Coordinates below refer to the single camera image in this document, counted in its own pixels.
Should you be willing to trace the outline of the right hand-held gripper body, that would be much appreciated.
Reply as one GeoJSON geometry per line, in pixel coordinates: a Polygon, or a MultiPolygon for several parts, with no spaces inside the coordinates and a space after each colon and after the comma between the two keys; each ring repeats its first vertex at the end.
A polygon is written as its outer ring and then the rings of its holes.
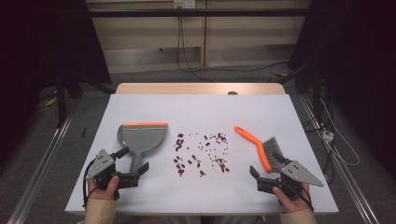
{"type": "Polygon", "coordinates": [[[289,199],[295,198],[303,189],[303,183],[323,187],[324,183],[309,172],[298,161],[289,161],[286,166],[280,169],[280,177],[270,179],[260,177],[256,173],[257,190],[273,193],[273,187],[280,188],[289,199]]]}

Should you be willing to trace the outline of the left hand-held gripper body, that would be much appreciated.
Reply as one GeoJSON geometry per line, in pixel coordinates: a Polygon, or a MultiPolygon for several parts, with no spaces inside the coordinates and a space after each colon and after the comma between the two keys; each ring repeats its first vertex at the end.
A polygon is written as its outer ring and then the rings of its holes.
{"type": "MultiPolygon", "coordinates": [[[[114,175],[120,179],[118,187],[114,192],[114,200],[120,197],[119,189],[127,189],[138,186],[139,179],[136,178],[137,173],[123,174],[116,171],[116,160],[112,158],[112,154],[108,154],[101,149],[92,160],[84,174],[84,178],[88,181],[93,178],[99,189],[106,189],[108,183],[114,175]]],[[[84,199],[89,198],[89,190],[84,191],[84,199]]]]}

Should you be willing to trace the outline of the grey dustpan with orange edge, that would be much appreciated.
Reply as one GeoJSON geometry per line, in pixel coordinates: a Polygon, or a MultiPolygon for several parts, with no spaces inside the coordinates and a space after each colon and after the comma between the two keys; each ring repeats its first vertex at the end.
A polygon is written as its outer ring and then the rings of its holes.
{"type": "Polygon", "coordinates": [[[121,146],[128,147],[133,154],[131,173],[136,173],[140,168],[142,154],[154,149],[165,138],[167,122],[137,122],[122,123],[118,129],[117,137],[121,146]]]}

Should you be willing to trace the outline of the orange brush with grey bristles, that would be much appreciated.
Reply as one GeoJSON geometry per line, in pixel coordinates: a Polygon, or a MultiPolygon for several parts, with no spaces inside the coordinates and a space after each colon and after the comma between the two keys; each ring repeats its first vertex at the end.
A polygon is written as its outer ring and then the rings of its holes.
{"type": "Polygon", "coordinates": [[[234,130],[256,147],[262,167],[267,173],[280,172],[283,164],[275,158],[274,154],[282,154],[282,152],[274,137],[263,142],[261,139],[240,126],[235,126],[234,130]]]}

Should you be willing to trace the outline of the group of red beans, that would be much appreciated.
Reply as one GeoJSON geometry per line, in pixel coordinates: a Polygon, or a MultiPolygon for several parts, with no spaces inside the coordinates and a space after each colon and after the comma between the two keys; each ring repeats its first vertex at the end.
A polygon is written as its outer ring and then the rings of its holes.
{"type": "Polygon", "coordinates": [[[226,133],[179,133],[174,143],[173,163],[179,176],[200,177],[229,173],[229,142],[226,133]]]}

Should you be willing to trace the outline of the person's right hand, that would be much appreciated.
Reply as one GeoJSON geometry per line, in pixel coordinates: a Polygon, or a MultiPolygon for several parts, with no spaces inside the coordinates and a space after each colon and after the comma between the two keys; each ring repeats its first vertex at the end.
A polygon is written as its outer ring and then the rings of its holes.
{"type": "Polygon", "coordinates": [[[309,193],[309,185],[306,183],[303,183],[303,189],[301,190],[300,195],[294,200],[291,200],[278,187],[273,187],[273,193],[282,203],[285,213],[293,213],[305,209],[310,209],[311,198],[309,193]]]}

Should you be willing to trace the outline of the person's left hand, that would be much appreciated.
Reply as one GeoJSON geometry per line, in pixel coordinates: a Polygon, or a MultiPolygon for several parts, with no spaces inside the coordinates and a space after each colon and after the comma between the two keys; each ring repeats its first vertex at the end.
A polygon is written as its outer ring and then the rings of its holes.
{"type": "Polygon", "coordinates": [[[89,179],[87,181],[89,198],[97,199],[97,200],[113,201],[114,200],[113,194],[118,187],[119,181],[120,181],[119,177],[117,175],[114,175],[111,178],[110,182],[108,183],[106,189],[99,189],[94,179],[93,178],[89,179]]]}

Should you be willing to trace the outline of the black metal stand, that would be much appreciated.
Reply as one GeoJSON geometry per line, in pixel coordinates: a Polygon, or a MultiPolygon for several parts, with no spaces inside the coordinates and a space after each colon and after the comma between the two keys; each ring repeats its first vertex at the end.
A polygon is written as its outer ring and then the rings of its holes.
{"type": "Polygon", "coordinates": [[[58,125],[60,128],[66,120],[65,93],[67,91],[72,98],[80,98],[83,94],[82,88],[78,84],[78,73],[75,71],[59,72],[55,77],[56,96],[58,102],[58,125]]]}

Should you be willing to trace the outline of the white table board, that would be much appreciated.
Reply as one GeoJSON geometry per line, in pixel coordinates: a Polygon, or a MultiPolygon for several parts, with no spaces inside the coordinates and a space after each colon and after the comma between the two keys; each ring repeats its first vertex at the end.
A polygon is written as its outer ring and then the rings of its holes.
{"type": "Polygon", "coordinates": [[[117,211],[131,216],[264,215],[281,211],[276,196],[259,192],[249,173],[263,170],[256,147],[238,134],[240,126],[265,141],[276,138],[283,155],[317,178],[323,174],[292,101],[276,95],[115,94],[111,96],[87,156],[120,149],[118,128],[126,122],[165,121],[163,141],[144,153],[149,164],[135,188],[120,191],[117,211]],[[229,173],[179,176],[173,163],[179,133],[227,134],[229,173]]]}

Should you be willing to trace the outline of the wooden table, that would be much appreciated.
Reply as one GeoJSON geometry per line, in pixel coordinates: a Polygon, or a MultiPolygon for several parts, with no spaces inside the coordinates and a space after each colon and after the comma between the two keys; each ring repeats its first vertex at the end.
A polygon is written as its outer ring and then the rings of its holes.
{"type": "Polygon", "coordinates": [[[116,94],[285,94],[277,83],[121,83],[116,94]]]}

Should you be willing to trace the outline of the black curtain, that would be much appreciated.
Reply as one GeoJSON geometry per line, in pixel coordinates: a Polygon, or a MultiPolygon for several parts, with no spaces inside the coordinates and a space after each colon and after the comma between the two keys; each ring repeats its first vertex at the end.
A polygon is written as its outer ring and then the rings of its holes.
{"type": "Polygon", "coordinates": [[[39,93],[110,83],[87,0],[0,0],[0,165],[14,153],[39,93]]]}
{"type": "Polygon", "coordinates": [[[320,73],[373,156],[396,179],[396,0],[309,0],[336,12],[320,73]]]}

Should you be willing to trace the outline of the black horizontal metal bar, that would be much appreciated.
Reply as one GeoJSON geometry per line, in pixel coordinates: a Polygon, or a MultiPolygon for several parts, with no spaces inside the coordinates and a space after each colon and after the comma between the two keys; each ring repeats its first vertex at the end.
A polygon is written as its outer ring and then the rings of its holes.
{"type": "Polygon", "coordinates": [[[306,8],[270,9],[131,9],[131,10],[90,10],[95,18],[123,17],[297,17],[307,16],[312,11],[306,8]]]}

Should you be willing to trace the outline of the metal floor rail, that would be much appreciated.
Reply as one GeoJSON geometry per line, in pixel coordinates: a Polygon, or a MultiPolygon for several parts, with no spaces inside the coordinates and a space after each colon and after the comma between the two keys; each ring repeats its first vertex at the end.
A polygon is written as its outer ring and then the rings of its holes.
{"type": "Polygon", "coordinates": [[[64,140],[64,136],[68,131],[73,115],[68,115],[63,124],[56,128],[56,131],[47,145],[46,152],[41,159],[32,178],[24,190],[21,198],[17,202],[7,224],[23,224],[27,215],[35,201],[35,198],[43,184],[45,176],[58,152],[58,149],[64,140]]]}
{"type": "Polygon", "coordinates": [[[332,113],[330,112],[329,107],[326,106],[322,99],[319,99],[317,103],[318,111],[316,111],[314,108],[314,101],[311,100],[307,95],[301,96],[300,100],[307,115],[309,116],[308,122],[314,126],[314,132],[318,134],[318,138],[326,150],[328,162],[333,165],[334,171],[341,178],[346,191],[348,192],[352,202],[355,204],[363,220],[363,223],[380,224],[373,207],[370,205],[367,197],[361,190],[360,185],[349,170],[350,167],[358,167],[361,164],[361,158],[355,148],[350,145],[345,137],[339,132],[337,126],[334,124],[332,113]],[[341,142],[347,144],[347,147],[355,155],[356,161],[346,160],[339,152],[334,141],[328,143],[327,141],[321,139],[321,134],[323,131],[330,131],[321,120],[322,116],[328,119],[330,128],[334,130],[334,133],[341,139],[341,142]]]}

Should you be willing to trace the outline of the white wall socket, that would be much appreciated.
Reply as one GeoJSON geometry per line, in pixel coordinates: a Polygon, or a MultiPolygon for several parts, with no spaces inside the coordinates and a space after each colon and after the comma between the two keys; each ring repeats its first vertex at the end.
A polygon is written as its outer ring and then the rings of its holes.
{"type": "Polygon", "coordinates": [[[196,2],[195,0],[174,0],[174,8],[194,9],[196,8],[196,2]]]}

